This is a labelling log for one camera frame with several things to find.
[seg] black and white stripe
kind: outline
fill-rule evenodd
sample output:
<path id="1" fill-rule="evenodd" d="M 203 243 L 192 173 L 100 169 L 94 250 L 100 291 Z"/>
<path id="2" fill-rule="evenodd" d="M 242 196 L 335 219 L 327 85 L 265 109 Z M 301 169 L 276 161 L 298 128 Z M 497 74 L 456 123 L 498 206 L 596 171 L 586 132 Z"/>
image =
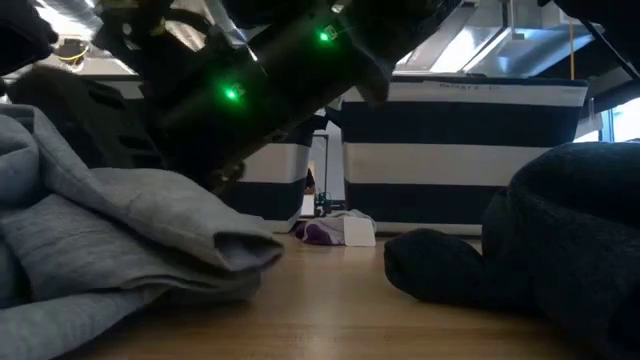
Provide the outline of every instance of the black and white stripe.
<path id="1" fill-rule="evenodd" d="M 427 77 L 372 108 L 342 105 L 349 208 L 382 232 L 479 235 L 485 207 L 526 163 L 574 139 L 584 82 Z"/>
<path id="2" fill-rule="evenodd" d="M 273 232 L 289 232 L 302 210 L 316 126 L 304 123 L 287 139 L 268 144 L 248 157 L 244 177 L 221 199 L 243 214 L 262 217 Z"/>

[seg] gray cloth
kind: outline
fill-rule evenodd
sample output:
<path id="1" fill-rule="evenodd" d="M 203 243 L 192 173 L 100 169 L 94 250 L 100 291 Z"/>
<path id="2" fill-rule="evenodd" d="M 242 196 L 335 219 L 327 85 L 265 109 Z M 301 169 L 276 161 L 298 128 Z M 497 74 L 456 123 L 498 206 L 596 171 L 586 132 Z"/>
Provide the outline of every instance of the gray cloth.
<path id="1" fill-rule="evenodd" d="M 282 254 L 191 180 L 88 169 L 37 109 L 0 105 L 0 360 L 59 356 L 162 298 L 246 300 Z"/>

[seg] dark gray fabric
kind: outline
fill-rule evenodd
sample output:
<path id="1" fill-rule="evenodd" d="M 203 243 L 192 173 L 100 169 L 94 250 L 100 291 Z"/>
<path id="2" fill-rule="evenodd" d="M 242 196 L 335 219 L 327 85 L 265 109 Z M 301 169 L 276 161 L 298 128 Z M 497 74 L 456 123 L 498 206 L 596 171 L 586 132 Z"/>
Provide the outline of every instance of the dark gray fabric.
<path id="1" fill-rule="evenodd" d="M 0 105 L 0 360 L 59 356 L 160 297 L 250 298 L 282 253 L 260 222 L 175 173 L 88 169 L 40 111 Z"/>
<path id="2" fill-rule="evenodd" d="M 418 299 L 541 312 L 607 359 L 640 358 L 640 144 L 571 144 L 533 161 L 487 209 L 478 254 L 421 230 L 385 247 Z"/>

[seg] wooden table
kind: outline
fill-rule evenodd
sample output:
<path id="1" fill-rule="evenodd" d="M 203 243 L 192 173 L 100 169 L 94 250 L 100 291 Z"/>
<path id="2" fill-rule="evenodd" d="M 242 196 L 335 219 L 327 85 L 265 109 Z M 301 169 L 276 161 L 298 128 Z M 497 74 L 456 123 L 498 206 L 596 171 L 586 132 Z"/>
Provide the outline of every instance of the wooden table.
<path id="1" fill-rule="evenodd" d="M 89 360 L 577 359 L 543 320 L 415 301 L 375 249 L 283 238 L 287 253 L 249 304 L 147 312 L 72 356 Z"/>

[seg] folded gray sweatshirt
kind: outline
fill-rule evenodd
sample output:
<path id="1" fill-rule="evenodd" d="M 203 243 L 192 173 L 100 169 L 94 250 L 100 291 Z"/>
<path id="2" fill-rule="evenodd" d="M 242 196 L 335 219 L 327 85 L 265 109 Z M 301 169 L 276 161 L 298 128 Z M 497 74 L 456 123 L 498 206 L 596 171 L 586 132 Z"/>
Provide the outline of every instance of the folded gray sweatshirt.
<path id="1" fill-rule="evenodd" d="M 0 105 L 0 360 L 54 358 L 159 298 L 246 300 L 282 251 L 191 180 L 88 169 L 39 110 Z"/>

